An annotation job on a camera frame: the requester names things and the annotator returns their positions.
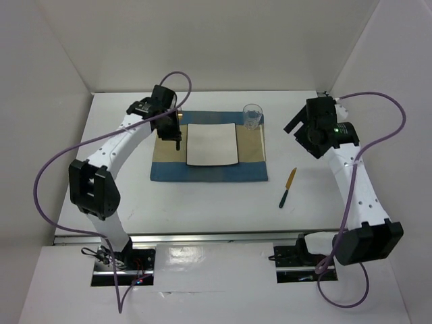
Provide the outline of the square white plate dark rim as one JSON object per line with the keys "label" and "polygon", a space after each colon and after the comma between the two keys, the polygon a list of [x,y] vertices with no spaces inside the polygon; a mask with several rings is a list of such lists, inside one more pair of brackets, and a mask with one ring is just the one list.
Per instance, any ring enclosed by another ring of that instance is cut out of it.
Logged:
{"label": "square white plate dark rim", "polygon": [[186,164],[216,167],[239,163],[235,123],[188,124]]}

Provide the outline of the blue beige white cloth placemat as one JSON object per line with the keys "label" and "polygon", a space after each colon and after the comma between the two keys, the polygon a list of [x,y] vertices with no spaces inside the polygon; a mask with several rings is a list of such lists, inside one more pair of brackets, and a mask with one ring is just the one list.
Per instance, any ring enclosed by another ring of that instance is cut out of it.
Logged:
{"label": "blue beige white cloth placemat", "polygon": [[[239,163],[220,166],[190,166],[186,164],[188,124],[236,125]],[[175,144],[157,138],[153,152],[150,180],[153,182],[266,182],[264,118],[259,127],[248,130],[243,126],[240,111],[185,111],[180,121],[182,143]]]}

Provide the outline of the clear plastic cup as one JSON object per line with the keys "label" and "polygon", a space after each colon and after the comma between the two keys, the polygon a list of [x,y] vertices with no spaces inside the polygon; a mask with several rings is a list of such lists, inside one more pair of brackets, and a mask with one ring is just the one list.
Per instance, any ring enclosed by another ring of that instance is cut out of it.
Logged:
{"label": "clear plastic cup", "polygon": [[243,108],[244,127],[248,130],[254,130],[259,126],[263,110],[261,106],[250,103]]}

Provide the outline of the gold knife green handle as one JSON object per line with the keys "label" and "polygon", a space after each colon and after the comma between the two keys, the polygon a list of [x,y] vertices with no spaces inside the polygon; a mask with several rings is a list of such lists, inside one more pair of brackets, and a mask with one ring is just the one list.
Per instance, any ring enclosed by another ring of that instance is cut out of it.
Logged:
{"label": "gold knife green handle", "polygon": [[285,204],[286,199],[287,199],[287,197],[288,197],[288,193],[289,193],[289,191],[290,191],[290,187],[291,187],[292,182],[293,182],[293,180],[294,180],[294,177],[295,177],[295,175],[296,175],[296,171],[297,171],[297,168],[296,168],[296,167],[293,168],[293,170],[291,171],[291,173],[290,173],[290,175],[289,175],[289,177],[288,177],[288,180],[287,180],[287,182],[286,182],[286,186],[285,186],[285,192],[284,192],[284,194],[283,194],[283,196],[282,196],[282,198],[281,198],[281,200],[280,200],[280,202],[279,202],[279,205],[278,205],[278,207],[279,207],[280,209],[282,209],[282,208],[284,207],[284,204]]}

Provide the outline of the gold fork green handle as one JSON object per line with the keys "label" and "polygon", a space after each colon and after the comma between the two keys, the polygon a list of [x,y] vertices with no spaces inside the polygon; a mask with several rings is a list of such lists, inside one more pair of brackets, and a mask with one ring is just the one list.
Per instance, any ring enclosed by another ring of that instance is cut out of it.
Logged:
{"label": "gold fork green handle", "polygon": [[181,120],[183,117],[182,112],[176,112],[176,138],[175,138],[175,149],[176,151],[180,151],[181,149],[181,141],[182,141],[182,131],[181,131]]}

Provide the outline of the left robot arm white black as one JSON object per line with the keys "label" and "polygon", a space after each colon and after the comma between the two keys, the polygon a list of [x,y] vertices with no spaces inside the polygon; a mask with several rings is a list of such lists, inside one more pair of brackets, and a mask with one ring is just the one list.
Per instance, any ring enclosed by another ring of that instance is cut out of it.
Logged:
{"label": "left robot arm white black", "polygon": [[132,264],[133,252],[132,240],[117,213],[121,195],[115,179],[129,156],[153,132],[180,149],[182,133],[176,103],[173,90],[154,86],[151,96],[129,106],[115,135],[87,159],[70,163],[70,200],[102,235],[101,255],[118,269]]}

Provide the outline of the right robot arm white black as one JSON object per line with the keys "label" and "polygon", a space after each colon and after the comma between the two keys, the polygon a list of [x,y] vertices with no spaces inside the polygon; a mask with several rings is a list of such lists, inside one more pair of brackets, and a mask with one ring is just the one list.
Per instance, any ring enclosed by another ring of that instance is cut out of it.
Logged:
{"label": "right robot arm white black", "polygon": [[369,179],[362,154],[366,148],[350,122],[340,122],[332,97],[308,99],[284,128],[316,159],[324,159],[332,171],[345,204],[338,232],[306,234],[294,249],[296,260],[319,266],[337,260],[341,265],[385,259],[404,234],[381,206]]}

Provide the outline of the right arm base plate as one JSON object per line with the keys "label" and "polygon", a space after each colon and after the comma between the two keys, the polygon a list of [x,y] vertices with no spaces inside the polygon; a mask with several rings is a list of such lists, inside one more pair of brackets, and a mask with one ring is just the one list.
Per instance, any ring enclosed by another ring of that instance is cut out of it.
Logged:
{"label": "right arm base plate", "polygon": [[337,281],[338,275],[334,262],[322,276],[315,273],[315,267],[325,258],[323,254],[311,254],[306,247],[305,234],[299,234],[294,243],[276,245],[268,260],[276,268],[276,279],[279,284]]}

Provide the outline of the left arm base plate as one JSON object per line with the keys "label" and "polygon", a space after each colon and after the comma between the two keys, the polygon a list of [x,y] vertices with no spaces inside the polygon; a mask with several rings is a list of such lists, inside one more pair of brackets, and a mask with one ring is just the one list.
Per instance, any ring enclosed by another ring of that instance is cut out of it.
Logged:
{"label": "left arm base plate", "polygon": [[[111,257],[100,247],[96,251],[84,247],[81,253],[94,258],[94,267],[90,285],[92,287],[114,286],[113,264]],[[118,286],[130,286],[136,281],[137,286],[154,284],[155,248],[134,249],[126,263],[116,261]]]}

